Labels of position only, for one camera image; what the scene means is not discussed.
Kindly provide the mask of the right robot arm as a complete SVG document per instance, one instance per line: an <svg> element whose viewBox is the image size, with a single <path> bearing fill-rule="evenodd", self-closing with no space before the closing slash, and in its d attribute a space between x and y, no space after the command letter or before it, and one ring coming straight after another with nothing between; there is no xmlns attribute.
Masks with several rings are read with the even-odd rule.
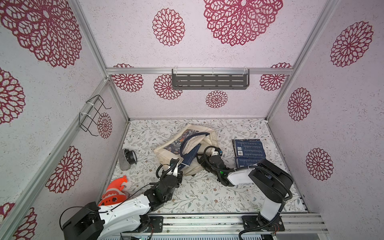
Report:
<svg viewBox="0 0 384 240"><path fill-rule="evenodd" d="M293 198L291 187L294 180L291 175L266 159L248 167L230 169L221 158L221 149L208 146L202 154L197 155L197 162L204 170L215 175L218 182L225 187L256 185L265 195L258 216L261 221L275 221L286 202Z"/></svg>

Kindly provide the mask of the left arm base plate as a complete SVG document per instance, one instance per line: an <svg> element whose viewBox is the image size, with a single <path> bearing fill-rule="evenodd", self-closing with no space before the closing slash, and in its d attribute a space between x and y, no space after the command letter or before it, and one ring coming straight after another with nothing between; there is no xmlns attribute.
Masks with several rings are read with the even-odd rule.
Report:
<svg viewBox="0 0 384 240"><path fill-rule="evenodd" d="M161 233L163 231L164 217L141 215L139 226L127 233Z"/></svg>

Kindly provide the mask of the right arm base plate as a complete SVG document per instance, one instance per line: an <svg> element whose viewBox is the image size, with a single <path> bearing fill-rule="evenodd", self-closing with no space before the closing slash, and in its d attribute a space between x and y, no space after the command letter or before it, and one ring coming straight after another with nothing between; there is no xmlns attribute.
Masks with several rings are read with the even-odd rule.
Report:
<svg viewBox="0 0 384 240"><path fill-rule="evenodd" d="M285 227L280 214L273 217L272 220L265 219L261 214L242 216L245 232L283 232Z"/></svg>

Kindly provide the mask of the blue book with barcode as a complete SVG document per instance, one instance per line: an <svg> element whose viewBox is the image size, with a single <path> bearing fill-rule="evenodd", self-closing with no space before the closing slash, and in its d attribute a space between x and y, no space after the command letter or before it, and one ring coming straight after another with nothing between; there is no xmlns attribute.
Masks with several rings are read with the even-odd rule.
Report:
<svg viewBox="0 0 384 240"><path fill-rule="evenodd" d="M232 140L235 157L236 158L246 158L246 159L256 159L266 157L263 143L259 139L249 139L249 140Z"/></svg>

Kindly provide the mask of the stack of blue books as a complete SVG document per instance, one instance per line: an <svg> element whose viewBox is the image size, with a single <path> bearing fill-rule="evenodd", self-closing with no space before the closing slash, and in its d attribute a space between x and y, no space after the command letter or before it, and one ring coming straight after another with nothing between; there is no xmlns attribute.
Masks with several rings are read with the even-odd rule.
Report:
<svg viewBox="0 0 384 240"><path fill-rule="evenodd" d="M179 165L179 170L189 167L192 164L192 161L196 158L200 147L201 144L197 144L189 153L183 156L183 161Z"/></svg>

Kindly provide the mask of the cream canvas tote bag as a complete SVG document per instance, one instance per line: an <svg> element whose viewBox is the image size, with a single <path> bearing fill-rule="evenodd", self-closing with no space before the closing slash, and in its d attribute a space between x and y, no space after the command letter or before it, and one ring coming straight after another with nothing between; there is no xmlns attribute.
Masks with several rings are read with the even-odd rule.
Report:
<svg viewBox="0 0 384 240"><path fill-rule="evenodd" d="M180 159L179 166L183 161L183 156L189 153L197 144L201 144L198 154L202 154L208 146L218 147L216 131L208 127L188 124L175 137L156 148L154 153L158 157L160 164L169 164L171 159ZM195 158L189 167L183 168L180 171L185 176L192 176L202 170L203 167Z"/></svg>

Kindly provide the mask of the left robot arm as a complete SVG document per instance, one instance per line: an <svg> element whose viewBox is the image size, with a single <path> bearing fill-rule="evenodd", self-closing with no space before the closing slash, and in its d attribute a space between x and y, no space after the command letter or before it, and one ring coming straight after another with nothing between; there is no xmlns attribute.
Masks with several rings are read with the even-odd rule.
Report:
<svg viewBox="0 0 384 240"><path fill-rule="evenodd" d="M179 159L171 159L170 167L159 181L143 194L110 206L96 202L78 206L80 209L64 224L59 223L66 240L102 240L114 234L144 231L150 224L149 213L162 208L170 201L182 182L178 170Z"/></svg>

